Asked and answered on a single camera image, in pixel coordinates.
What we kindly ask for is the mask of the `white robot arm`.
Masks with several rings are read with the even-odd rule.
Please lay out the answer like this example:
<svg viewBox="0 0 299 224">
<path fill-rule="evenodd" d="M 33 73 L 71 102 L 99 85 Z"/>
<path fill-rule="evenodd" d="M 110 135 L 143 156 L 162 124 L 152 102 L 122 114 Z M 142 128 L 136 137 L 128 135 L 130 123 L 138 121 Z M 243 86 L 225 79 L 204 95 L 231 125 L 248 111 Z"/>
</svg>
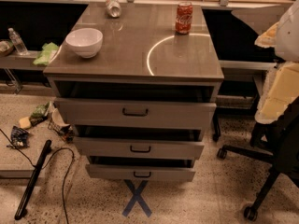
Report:
<svg viewBox="0 0 299 224">
<path fill-rule="evenodd" d="M 270 124 L 278 120 L 287 106 L 299 97 L 299 0 L 277 23 L 258 36 L 255 45 L 273 48 L 283 60 L 267 72 L 255 114 L 259 123 Z"/>
</svg>

